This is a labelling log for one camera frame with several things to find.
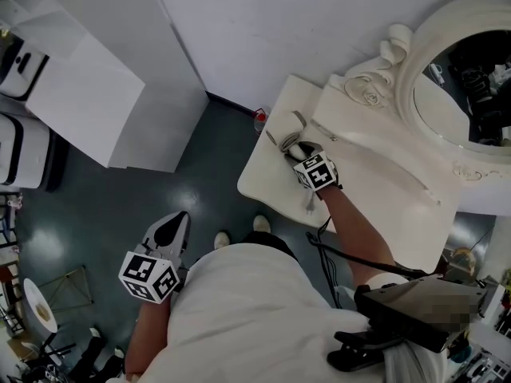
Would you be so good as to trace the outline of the white black robot cart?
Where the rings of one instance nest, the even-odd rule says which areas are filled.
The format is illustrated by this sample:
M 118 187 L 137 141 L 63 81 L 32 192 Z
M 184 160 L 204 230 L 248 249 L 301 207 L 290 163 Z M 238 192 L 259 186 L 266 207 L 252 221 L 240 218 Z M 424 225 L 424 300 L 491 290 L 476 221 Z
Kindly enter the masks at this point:
M 0 186 L 55 191 L 69 143 L 41 121 L 0 113 Z
M 49 59 L 15 34 L 0 36 L 0 94 L 27 101 Z

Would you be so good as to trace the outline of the person's left forearm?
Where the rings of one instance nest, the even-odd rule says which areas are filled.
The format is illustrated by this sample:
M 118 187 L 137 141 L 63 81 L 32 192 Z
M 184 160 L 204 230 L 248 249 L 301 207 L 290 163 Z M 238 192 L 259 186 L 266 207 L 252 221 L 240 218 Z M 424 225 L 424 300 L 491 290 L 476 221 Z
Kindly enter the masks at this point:
M 141 376 L 157 354 L 167 346 L 171 297 L 162 303 L 143 302 L 125 355 L 125 377 Z

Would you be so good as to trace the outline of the white desk with shelf unit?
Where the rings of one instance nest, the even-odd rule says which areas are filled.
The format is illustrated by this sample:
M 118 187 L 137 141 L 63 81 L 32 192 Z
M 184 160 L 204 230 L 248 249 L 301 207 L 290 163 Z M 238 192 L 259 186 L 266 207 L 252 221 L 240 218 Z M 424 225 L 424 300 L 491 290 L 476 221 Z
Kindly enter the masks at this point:
M 159 0 L 0 0 L 48 55 L 26 110 L 107 168 L 174 172 L 208 98 Z

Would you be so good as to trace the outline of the oval vanity mirror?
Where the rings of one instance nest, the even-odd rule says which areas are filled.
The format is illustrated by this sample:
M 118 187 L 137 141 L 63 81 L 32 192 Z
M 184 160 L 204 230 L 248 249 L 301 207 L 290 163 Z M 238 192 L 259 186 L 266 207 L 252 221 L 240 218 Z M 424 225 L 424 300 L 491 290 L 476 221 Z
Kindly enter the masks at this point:
M 511 156 L 511 30 L 474 34 L 436 54 L 415 81 L 412 103 L 450 143 Z

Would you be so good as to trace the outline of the person's black trousers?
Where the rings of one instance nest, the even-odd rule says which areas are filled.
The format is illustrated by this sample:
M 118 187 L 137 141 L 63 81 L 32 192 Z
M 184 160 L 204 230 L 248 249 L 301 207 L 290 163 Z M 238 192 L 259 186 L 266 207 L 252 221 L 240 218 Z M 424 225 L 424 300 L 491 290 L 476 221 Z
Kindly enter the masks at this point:
M 278 251 L 283 252 L 286 255 L 289 255 L 294 260 L 297 260 L 292 250 L 288 247 L 288 245 L 279 237 L 273 235 L 272 233 L 264 232 L 264 231 L 251 231 L 247 234 L 247 236 L 242 240 L 243 243 L 253 243 L 258 245 L 263 245 L 266 247 L 274 248 Z

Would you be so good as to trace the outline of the ornate white vanity table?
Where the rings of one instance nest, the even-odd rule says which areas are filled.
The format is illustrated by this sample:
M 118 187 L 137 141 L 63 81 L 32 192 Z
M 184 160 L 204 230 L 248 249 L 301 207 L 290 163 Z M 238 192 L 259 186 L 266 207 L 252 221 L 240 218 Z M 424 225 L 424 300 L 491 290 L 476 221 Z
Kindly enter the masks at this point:
M 323 87 L 290 76 L 266 123 L 286 111 L 307 122 L 304 140 L 320 144 L 356 207 L 389 243 L 397 261 L 431 271 L 458 211 L 511 216 L 511 156 L 461 148 L 433 132 L 412 103 L 415 81 L 433 57 L 465 37 L 511 30 L 511 0 L 453 0 L 416 30 L 393 24 L 379 55 L 332 75 Z M 265 129 L 238 190 L 312 227 L 327 221 Z

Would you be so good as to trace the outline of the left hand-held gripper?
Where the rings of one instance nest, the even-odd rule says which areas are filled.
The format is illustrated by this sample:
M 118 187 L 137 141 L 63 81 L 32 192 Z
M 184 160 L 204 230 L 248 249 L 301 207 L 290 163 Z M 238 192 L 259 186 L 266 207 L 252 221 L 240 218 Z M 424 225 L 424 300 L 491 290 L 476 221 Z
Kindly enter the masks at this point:
M 118 278 L 134 298 L 161 304 L 181 284 L 178 270 L 188 246 L 190 226 L 186 211 L 166 215 L 146 231 L 145 246 L 137 244 L 126 253 Z

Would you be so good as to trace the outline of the person's white shirt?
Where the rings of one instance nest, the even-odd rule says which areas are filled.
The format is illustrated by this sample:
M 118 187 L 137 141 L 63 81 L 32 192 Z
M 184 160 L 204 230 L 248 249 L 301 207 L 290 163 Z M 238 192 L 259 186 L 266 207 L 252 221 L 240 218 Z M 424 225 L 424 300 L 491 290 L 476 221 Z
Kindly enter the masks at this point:
M 168 343 L 138 383 L 444 383 L 445 354 L 413 343 L 355 372 L 327 363 L 335 333 L 367 327 L 360 313 L 331 307 L 290 255 L 239 243 L 191 267 Z

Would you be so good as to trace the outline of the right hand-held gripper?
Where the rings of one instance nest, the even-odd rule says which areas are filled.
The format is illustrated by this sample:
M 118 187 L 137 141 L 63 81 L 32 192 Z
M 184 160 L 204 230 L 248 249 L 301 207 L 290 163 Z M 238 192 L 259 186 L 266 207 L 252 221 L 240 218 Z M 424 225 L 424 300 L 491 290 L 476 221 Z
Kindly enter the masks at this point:
M 283 155 L 287 163 L 293 167 L 299 182 L 313 192 L 324 187 L 336 185 L 338 178 L 333 165 L 327 158 L 320 144 L 310 141 L 301 141 L 300 149 L 309 157 L 301 162 L 293 155 L 285 153 Z

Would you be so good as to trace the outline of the round white side table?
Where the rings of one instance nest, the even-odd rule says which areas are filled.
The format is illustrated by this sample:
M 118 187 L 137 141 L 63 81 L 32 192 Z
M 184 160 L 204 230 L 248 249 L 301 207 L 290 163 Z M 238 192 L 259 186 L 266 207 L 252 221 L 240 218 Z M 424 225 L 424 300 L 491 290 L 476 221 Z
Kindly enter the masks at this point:
M 59 330 L 57 321 L 59 314 L 94 304 L 85 265 L 80 265 L 74 270 L 40 285 L 25 278 L 22 286 L 24 297 L 36 320 L 51 334 L 56 334 Z M 36 314 L 34 307 L 38 303 L 45 305 L 51 313 L 51 319 L 48 322 L 44 322 Z

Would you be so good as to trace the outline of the white hair dryer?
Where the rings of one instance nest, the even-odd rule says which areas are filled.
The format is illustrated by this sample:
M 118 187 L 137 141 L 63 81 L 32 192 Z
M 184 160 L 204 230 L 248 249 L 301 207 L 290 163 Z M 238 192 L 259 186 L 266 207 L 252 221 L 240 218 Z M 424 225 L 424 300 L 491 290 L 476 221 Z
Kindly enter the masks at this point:
M 303 162 L 309 158 L 300 149 L 301 141 L 309 141 L 303 138 L 306 127 L 307 122 L 299 111 L 286 111 L 277 115 L 271 126 L 265 128 L 265 132 L 282 155 L 287 153 Z M 305 189 L 307 194 L 304 196 L 302 205 L 305 212 L 311 215 L 315 211 L 316 196 L 312 190 Z

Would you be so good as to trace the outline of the person's right forearm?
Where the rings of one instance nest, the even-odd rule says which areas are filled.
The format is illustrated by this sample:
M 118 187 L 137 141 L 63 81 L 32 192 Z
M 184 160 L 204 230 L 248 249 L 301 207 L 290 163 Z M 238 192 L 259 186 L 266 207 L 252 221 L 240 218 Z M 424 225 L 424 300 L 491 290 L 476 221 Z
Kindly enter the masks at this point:
M 394 265 L 394 257 L 388 244 L 360 210 L 336 186 L 318 191 L 327 205 L 343 251 L 354 257 L 374 263 Z M 387 283 L 403 283 L 395 274 L 385 273 L 365 265 L 348 262 L 354 284 L 380 287 Z

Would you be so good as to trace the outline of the black body-worn device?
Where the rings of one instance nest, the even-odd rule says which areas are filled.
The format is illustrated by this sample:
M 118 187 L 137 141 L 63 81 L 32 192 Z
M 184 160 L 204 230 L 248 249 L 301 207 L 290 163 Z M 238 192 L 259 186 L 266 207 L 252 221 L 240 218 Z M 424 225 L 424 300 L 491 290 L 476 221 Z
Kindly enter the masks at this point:
M 386 383 L 438 383 L 446 351 L 482 316 L 487 294 L 437 274 L 378 289 L 360 286 L 354 301 L 369 328 L 336 332 L 342 346 L 327 362 L 346 373 L 384 364 Z

